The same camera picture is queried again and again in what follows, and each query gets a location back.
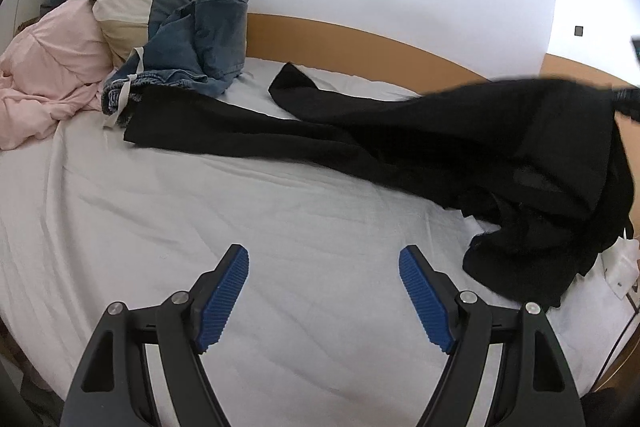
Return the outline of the cream white garment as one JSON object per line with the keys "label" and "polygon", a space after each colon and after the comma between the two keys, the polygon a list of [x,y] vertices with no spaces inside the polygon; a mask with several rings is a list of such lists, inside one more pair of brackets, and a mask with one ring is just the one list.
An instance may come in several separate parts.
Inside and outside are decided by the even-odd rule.
{"label": "cream white garment", "polygon": [[622,300],[639,277],[639,242],[619,237],[601,254],[604,278],[613,294]]}

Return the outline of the pink blanket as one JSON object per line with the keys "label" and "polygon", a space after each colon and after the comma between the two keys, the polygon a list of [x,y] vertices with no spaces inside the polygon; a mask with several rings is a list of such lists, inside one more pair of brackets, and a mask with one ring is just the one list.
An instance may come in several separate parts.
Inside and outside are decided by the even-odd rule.
{"label": "pink blanket", "polygon": [[101,108],[114,65],[92,7],[92,0],[67,0],[2,53],[2,150],[47,138],[59,122]]}

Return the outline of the black coat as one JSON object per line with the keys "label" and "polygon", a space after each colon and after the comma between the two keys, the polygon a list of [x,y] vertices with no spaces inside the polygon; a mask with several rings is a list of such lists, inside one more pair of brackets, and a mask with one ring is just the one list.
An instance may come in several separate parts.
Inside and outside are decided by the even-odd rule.
{"label": "black coat", "polygon": [[555,307],[632,228],[634,179],[615,115],[636,90],[500,80],[401,101],[319,88],[292,64],[270,84],[276,118],[149,87],[126,126],[137,146],[301,161],[486,221],[462,267],[494,293]]}

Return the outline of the wooden bed frame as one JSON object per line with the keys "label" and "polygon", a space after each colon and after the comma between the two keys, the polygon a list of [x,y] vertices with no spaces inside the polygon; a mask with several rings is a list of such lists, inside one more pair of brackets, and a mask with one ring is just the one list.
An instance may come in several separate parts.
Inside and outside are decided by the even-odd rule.
{"label": "wooden bed frame", "polygon": [[393,39],[283,15],[248,16],[247,55],[393,83],[416,93],[487,79],[446,58]]}

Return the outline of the blue denim jeans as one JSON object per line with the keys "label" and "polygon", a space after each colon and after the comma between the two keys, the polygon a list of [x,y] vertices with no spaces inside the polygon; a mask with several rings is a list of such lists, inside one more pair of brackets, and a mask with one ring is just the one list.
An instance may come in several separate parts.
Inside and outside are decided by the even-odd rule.
{"label": "blue denim jeans", "polygon": [[248,0],[193,0],[175,10],[103,83],[102,113],[115,120],[142,88],[217,98],[245,64]]}

